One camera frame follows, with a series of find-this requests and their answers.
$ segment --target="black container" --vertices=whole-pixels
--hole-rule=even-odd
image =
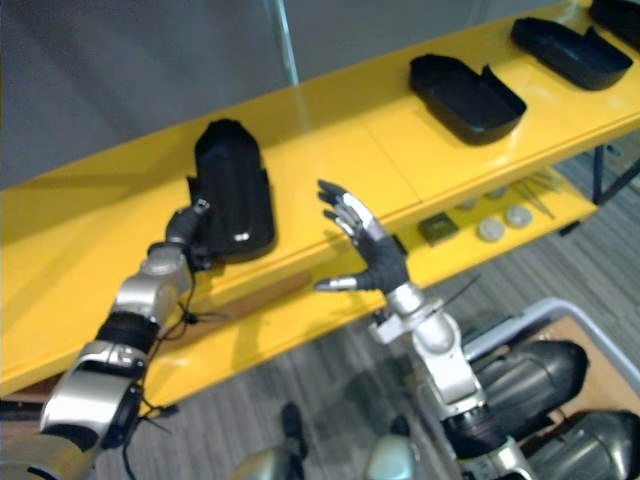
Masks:
[[[209,124],[195,146],[192,201],[211,208],[196,233],[201,259],[243,261],[266,253],[275,241],[267,171],[256,139],[235,120]]]
[[[527,109],[488,66],[478,75],[457,58],[432,54],[414,58],[410,82],[433,114],[471,145],[504,137]]]
[[[593,0],[591,17],[640,50],[640,5],[625,0]]]
[[[556,22],[521,18],[513,24],[511,38],[549,68],[588,90],[610,87],[633,64],[593,27],[580,35]]]

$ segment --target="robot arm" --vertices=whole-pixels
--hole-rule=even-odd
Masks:
[[[158,335],[192,288],[189,247],[209,205],[176,212],[165,242],[153,245],[140,270],[120,287],[109,316],[82,349],[45,404],[40,433],[7,445],[0,477],[85,478],[95,457],[132,433],[142,380]]]
[[[427,299],[411,282],[400,247],[360,200],[338,185],[320,181],[319,186],[320,199],[333,207],[325,216],[351,238],[367,269],[322,280],[314,288],[382,291],[391,314],[370,332],[380,343],[400,337],[410,342],[419,399],[435,411],[469,478],[535,479],[517,444],[493,420],[463,353],[458,324],[442,300]]]

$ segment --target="gray carpet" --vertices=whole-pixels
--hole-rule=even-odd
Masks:
[[[588,192],[590,167],[582,155],[559,169]],[[639,243],[640,196],[626,188],[568,237],[548,235],[430,291],[448,297],[481,274],[449,309],[463,330],[545,296],[565,298],[640,365]],[[243,457],[281,439],[277,415],[289,400],[303,410],[309,479],[360,478],[369,448],[398,413],[409,417],[424,478],[446,478],[404,387],[405,352],[374,344],[367,324],[354,322],[183,401],[179,413],[158,420],[170,434],[141,425],[130,447],[138,478],[227,478]],[[95,478],[125,478],[119,451],[99,459]]]

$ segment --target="black joint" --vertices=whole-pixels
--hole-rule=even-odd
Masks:
[[[111,312],[96,340],[128,345],[149,353],[160,327],[147,317],[132,312]]]
[[[507,441],[502,427],[488,407],[477,407],[442,422],[444,431],[460,459],[492,452]]]
[[[98,441],[98,434],[96,432],[88,427],[81,427],[78,425],[51,425],[50,427],[45,428],[41,433],[69,440],[83,452],[92,448]]]

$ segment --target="black cable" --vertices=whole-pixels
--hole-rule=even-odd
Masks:
[[[191,274],[191,289],[189,291],[189,295],[187,296],[187,299],[184,303],[184,305],[182,303],[178,303],[178,307],[180,307],[180,309],[182,310],[182,315],[180,316],[180,320],[178,322],[176,322],[174,325],[171,326],[171,328],[169,328],[162,336],[160,336],[158,338],[158,340],[156,341],[156,343],[154,344],[151,353],[149,354],[149,361],[148,363],[150,364],[151,361],[153,360],[153,358],[156,356],[156,354],[158,353],[158,351],[160,350],[160,347],[162,346],[162,344],[164,342],[171,342],[174,340],[178,340],[180,338],[182,338],[184,336],[184,334],[186,333],[187,329],[189,328],[189,325],[193,325],[199,322],[210,322],[213,321],[213,319],[211,320],[204,320],[202,317],[218,317],[221,319],[228,319],[229,315],[225,314],[225,313],[221,313],[221,312],[215,312],[215,311],[211,311],[211,312],[202,312],[202,313],[192,313],[189,310],[189,307],[191,306],[191,300],[193,299],[194,293],[195,293],[195,288],[196,288],[196,279],[195,279],[195,274],[193,273],[193,271],[190,271]],[[182,327],[182,329],[178,332],[175,333],[176,330]],[[145,380],[147,377],[147,372],[145,372],[144,376],[142,377],[140,383],[141,385],[144,386]],[[152,425],[154,425],[157,428],[160,428],[161,430],[164,430],[166,432],[168,432],[168,430],[166,430],[164,427],[162,427],[161,425],[158,425],[157,423],[153,422],[149,417],[154,413],[154,412],[159,412],[160,414],[162,414],[167,407],[164,407],[162,405],[153,405],[151,402],[149,402],[149,400],[147,400],[147,398],[144,396],[142,396],[142,403],[144,403],[147,408],[149,410],[147,410],[147,412],[145,412],[143,415],[141,415],[140,417],[138,417],[138,419],[136,420],[135,425],[133,426],[133,429],[131,431],[131,434],[127,437],[127,439],[125,440],[124,444],[122,445],[122,463],[124,464],[124,469],[127,472],[127,475],[129,477],[130,480],[136,480],[136,476],[135,473],[133,472],[133,469],[131,468],[131,462],[129,460],[129,453],[128,453],[128,448],[129,445],[131,444],[131,439],[133,438],[133,435],[135,434],[136,430],[138,429],[138,426],[144,422],[144,421],[148,421],[151,422]]]
[[[454,293],[451,297],[449,297],[449,299],[446,300],[444,302],[444,304],[442,305],[442,308],[446,307],[450,303],[452,303],[455,300],[457,300],[460,297],[460,295],[462,295],[464,292],[466,292],[469,289],[469,287],[471,287],[471,285],[476,283],[478,280],[480,280],[480,274],[477,274],[475,277],[473,277],[471,280],[469,280],[464,287],[462,287],[460,290],[458,290],[456,293]]]
[[[196,289],[195,274],[193,273],[193,271],[190,271],[190,274],[191,274],[191,289],[189,290],[189,295],[187,296],[187,300],[185,301],[184,305],[182,305],[181,303],[178,303],[178,306],[182,310],[182,316],[180,317],[180,320],[175,323],[175,325],[172,325],[163,335],[161,335],[158,338],[158,340],[154,344],[151,352],[149,353],[148,364],[151,364],[151,361],[156,356],[156,354],[158,353],[158,350],[160,350],[160,346],[164,342],[178,340],[187,331],[187,326],[188,326],[187,318],[190,315],[190,313],[189,313],[189,305],[191,304],[191,299],[193,298],[193,294],[194,294],[195,289]],[[175,336],[171,336],[172,333],[174,333],[176,331],[176,329],[178,327],[180,327],[180,326],[182,326],[182,330],[178,334],[176,334]],[[145,383],[145,381],[147,379],[147,372],[145,372],[144,376],[140,380],[140,384],[143,387],[144,387],[144,383]],[[163,406],[153,405],[151,402],[149,402],[149,400],[147,400],[145,398],[144,395],[142,396],[142,403],[144,403],[149,408],[149,410],[147,412],[145,412],[144,415],[138,417],[138,419],[136,420],[135,425],[133,426],[133,429],[131,430],[131,434],[127,437],[125,442],[122,444],[122,463],[124,464],[124,469],[127,472],[127,476],[129,477],[130,480],[136,480],[136,475],[133,472],[133,469],[131,468],[131,462],[129,461],[129,453],[127,451],[128,448],[129,448],[129,445],[131,444],[131,439],[133,438],[133,435],[136,433],[136,430],[138,429],[138,426],[143,421],[149,420],[149,416],[153,412],[159,411],[160,413],[162,413],[165,410],[165,407],[163,407]]]

